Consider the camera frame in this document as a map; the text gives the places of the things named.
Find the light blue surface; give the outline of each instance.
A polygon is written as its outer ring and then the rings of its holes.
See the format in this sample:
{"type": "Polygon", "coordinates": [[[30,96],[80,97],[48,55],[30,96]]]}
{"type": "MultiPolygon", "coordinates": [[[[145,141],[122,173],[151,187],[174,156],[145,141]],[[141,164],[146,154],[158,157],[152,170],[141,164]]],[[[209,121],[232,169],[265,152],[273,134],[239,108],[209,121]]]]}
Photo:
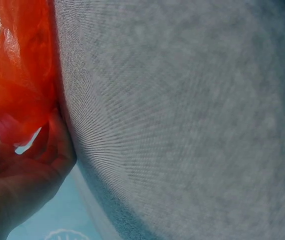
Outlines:
{"type": "Polygon", "coordinates": [[[57,195],[29,220],[14,229],[7,240],[88,239],[101,240],[101,237],[87,214],[73,178],[68,176],[57,195]]]}

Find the plastic bag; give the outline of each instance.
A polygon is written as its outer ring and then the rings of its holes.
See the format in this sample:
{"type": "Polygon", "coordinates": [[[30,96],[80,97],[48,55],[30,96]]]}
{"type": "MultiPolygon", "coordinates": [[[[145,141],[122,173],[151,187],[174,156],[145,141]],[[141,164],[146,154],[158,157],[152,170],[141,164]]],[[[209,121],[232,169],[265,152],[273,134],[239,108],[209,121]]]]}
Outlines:
{"type": "Polygon", "coordinates": [[[56,106],[50,7],[47,0],[0,0],[0,140],[22,146],[56,106]]]}

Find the finger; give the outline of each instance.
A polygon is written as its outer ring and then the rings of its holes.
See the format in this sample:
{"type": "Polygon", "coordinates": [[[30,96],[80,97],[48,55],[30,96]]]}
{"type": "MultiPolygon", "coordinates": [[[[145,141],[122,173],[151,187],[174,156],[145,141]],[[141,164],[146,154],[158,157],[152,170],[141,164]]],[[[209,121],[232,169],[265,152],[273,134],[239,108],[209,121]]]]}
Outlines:
{"type": "Polygon", "coordinates": [[[38,161],[43,164],[52,164],[58,157],[58,149],[56,146],[50,145],[46,151],[39,157],[38,161]]]}
{"type": "Polygon", "coordinates": [[[50,116],[49,125],[57,144],[57,158],[51,166],[63,180],[75,165],[76,154],[67,127],[57,112],[50,116]]]}
{"type": "Polygon", "coordinates": [[[22,154],[22,158],[38,158],[46,150],[49,137],[49,124],[43,126],[31,147],[22,154]]]}

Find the fabric texture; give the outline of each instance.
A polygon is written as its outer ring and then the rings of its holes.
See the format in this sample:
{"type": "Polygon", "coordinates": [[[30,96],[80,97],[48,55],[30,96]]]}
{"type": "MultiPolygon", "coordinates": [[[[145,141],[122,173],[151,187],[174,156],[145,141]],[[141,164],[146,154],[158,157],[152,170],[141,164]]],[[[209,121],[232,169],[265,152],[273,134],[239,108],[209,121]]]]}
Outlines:
{"type": "Polygon", "coordinates": [[[62,104],[101,236],[285,240],[285,0],[55,9],[62,104]]]}

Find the skin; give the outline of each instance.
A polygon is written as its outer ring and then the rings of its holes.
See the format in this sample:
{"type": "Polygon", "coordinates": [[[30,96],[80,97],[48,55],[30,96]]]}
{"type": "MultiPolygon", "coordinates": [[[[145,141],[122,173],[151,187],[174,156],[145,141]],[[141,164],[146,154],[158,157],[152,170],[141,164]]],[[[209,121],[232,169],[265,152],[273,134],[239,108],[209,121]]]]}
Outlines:
{"type": "Polygon", "coordinates": [[[0,240],[55,196],[75,163],[71,138],[57,111],[22,155],[0,142],[0,240]]]}

